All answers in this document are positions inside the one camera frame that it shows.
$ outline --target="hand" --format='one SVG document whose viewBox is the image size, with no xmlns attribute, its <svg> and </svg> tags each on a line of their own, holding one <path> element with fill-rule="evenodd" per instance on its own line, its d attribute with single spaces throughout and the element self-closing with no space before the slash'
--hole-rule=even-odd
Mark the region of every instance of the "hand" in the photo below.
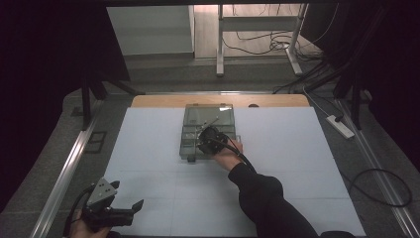
<svg viewBox="0 0 420 238">
<path fill-rule="evenodd" d="M 94 233 L 87 227 L 86 223 L 81 217 L 81 211 L 77 212 L 77 221 L 71 226 L 70 237 L 71 238 L 105 238 L 111 227 L 103 227 L 98 232 Z"/>
<path fill-rule="evenodd" d="M 232 140 L 232 142 L 229 140 L 228 145 L 238 148 L 241 154 L 244 152 L 242 143 L 237 142 L 236 140 Z M 227 171 L 231 171 L 237 164 L 242 162 L 241 158 L 228 148 L 223 148 L 222 151 L 212 156 L 212 158 Z"/>
</svg>

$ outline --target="wooden board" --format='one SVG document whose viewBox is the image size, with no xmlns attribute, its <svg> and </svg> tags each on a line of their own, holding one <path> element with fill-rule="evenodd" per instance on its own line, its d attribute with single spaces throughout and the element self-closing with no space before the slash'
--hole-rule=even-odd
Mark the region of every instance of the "wooden board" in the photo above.
<svg viewBox="0 0 420 238">
<path fill-rule="evenodd" d="M 236 95 L 141 95 L 134 98 L 132 107 L 185 107 L 186 104 L 233 104 L 234 107 L 308 107 L 301 94 L 236 94 Z"/>
</svg>

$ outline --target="person's arm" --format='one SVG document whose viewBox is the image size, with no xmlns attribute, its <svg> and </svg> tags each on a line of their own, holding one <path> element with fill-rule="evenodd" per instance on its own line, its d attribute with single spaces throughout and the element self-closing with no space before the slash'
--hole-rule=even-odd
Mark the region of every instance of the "person's arm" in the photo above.
<svg viewBox="0 0 420 238">
<path fill-rule="evenodd" d="M 242 144 L 233 143 L 242 153 Z M 241 208 L 257 226 L 259 237 L 318 237 L 305 217 L 284 199 L 277 178 L 251 172 L 228 149 L 223 149 L 213 159 L 229 171 L 229 179 L 238 186 Z"/>
</svg>

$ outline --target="white table surface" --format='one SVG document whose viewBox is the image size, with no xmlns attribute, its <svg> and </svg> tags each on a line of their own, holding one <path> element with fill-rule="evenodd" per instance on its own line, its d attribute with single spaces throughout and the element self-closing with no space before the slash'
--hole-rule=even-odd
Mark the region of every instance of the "white table surface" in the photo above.
<svg viewBox="0 0 420 238">
<path fill-rule="evenodd" d="M 278 178 L 284 197 L 321 234 L 365 236 L 311 107 L 234 108 L 237 135 L 257 172 Z M 179 156 L 183 108 L 129 108 L 104 178 L 121 182 L 112 204 L 144 199 L 125 235 L 256 236 L 238 188 L 214 161 Z"/>
</svg>

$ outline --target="black curtain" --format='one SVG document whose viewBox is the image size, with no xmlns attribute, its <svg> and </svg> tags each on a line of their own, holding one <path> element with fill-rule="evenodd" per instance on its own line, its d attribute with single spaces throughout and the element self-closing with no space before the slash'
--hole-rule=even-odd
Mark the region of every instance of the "black curtain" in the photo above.
<svg viewBox="0 0 420 238">
<path fill-rule="evenodd" d="M 33 166 L 81 77 L 129 80 L 104 6 L 1 1 L 2 210 Z"/>
<path fill-rule="evenodd" d="M 364 88 L 376 120 L 420 171 L 420 8 L 393 2 L 369 44 L 362 66 Z"/>
</svg>

